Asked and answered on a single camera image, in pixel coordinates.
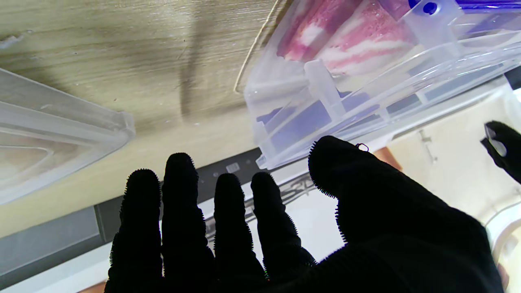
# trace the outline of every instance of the wooden surface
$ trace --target wooden surface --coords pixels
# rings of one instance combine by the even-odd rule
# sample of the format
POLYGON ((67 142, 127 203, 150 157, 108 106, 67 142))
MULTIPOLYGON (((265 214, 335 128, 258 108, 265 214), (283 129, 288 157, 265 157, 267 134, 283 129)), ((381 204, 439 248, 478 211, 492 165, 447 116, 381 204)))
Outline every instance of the wooden surface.
MULTIPOLYGON (((1 205, 0 237, 121 195, 137 168, 150 168, 161 179, 171 153, 187 152, 199 167, 254 148, 245 102, 232 88, 273 3, 2 1, 0 39, 23 39, 0 50, 0 67, 131 113, 137 138, 43 190, 1 205)), ((287 1, 264 35, 284 8, 287 1)))

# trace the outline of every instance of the gloved hand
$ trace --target gloved hand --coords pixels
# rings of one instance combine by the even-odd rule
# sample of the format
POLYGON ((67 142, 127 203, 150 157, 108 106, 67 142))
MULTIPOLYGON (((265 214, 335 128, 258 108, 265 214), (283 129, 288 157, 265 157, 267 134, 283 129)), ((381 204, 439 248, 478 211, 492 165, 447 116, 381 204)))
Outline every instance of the gloved hand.
POLYGON ((159 181, 147 169, 130 175, 105 292, 249 292, 290 282, 315 265, 301 247, 280 190, 267 173, 256 174, 251 183, 266 271, 253 252, 244 218, 244 194, 233 174, 223 174, 217 180, 214 259, 207 247, 203 214, 197 207, 198 180, 187 154, 170 156, 162 193, 162 241, 159 181))
POLYGON ((481 140, 494 163, 521 184, 521 135, 504 123, 485 124, 487 137, 481 140))
POLYGON ((266 271, 233 174, 217 181, 214 258, 196 204, 197 172, 179 153, 166 165, 162 246, 158 179, 150 170, 130 175, 105 292, 502 292, 487 233, 472 217, 334 137, 315 143, 308 166, 317 188, 338 199, 346 242, 325 260, 316 264, 302 248, 267 173, 251 183, 266 271))

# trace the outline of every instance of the clear plastic container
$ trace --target clear plastic container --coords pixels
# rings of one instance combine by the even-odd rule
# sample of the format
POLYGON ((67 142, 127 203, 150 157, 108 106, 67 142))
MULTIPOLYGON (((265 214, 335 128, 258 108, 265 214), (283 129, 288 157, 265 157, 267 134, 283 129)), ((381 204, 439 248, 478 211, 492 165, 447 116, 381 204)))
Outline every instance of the clear plastic container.
POLYGON ((403 0, 352 0, 356 9, 334 33, 317 22, 329 35, 309 25, 297 36, 301 44, 288 49, 299 33, 295 23, 310 21, 302 18, 310 2, 288 9, 244 90, 261 168, 305 157, 322 136, 352 140, 384 127, 521 60, 520 13, 466 14, 454 0, 413 8, 403 0))
POLYGON ((0 69, 0 204, 123 147, 132 116, 0 69))

